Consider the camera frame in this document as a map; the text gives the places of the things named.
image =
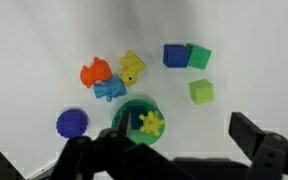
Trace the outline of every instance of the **green block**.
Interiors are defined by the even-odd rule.
[[[205,70],[212,51],[193,44],[187,44],[186,47],[189,49],[190,55],[188,66]]]
[[[213,84],[206,79],[189,83],[191,99],[198,105],[214,101]]]

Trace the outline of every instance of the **white table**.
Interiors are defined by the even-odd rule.
[[[165,68],[162,46],[175,42],[213,50],[207,70]],[[117,72],[128,49],[147,71],[126,97],[96,99],[81,66],[100,56]],[[197,106],[188,83],[203,78],[216,101]],[[123,102],[143,95],[166,117],[153,147],[169,158],[248,163],[227,134],[232,111],[288,138],[288,1],[0,1],[0,150],[26,178],[61,152],[60,112],[86,110],[95,138]]]

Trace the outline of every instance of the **yellow star toy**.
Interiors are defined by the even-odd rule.
[[[158,129],[165,124],[165,121],[158,118],[158,111],[155,111],[154,114],[153,111],[149,111],[147,116],[141,114],[140,119],[143,121],[143,126],[140,128],[141,132],[146,134],[153,132],[155,136],[160,135]]]

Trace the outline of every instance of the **orange elephant toy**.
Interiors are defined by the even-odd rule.
[[[90,88],[97,80],[108,81],[112,77],[112,71],[106,61],[97,57],[91,67],[83,66],[80,74],[82,83]]]

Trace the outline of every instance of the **yellow toy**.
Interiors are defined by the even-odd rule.
[[[119,73],[120,78],[127,87],[134,84],[137,81],[138,72],[146,68],[144,62],[131,50],[120,59],[120,64],[122,67]]]
[[[146,134],[153,132],[155,136],[160,135],[158,129],[165,124],[165,121],[158,118],[158,111],[155,111],[154,114],[152,111],[149,111],[147,116],[141,114],[140,119],[143,121],[143,126],[140,128],[141,132],[145,132]]]

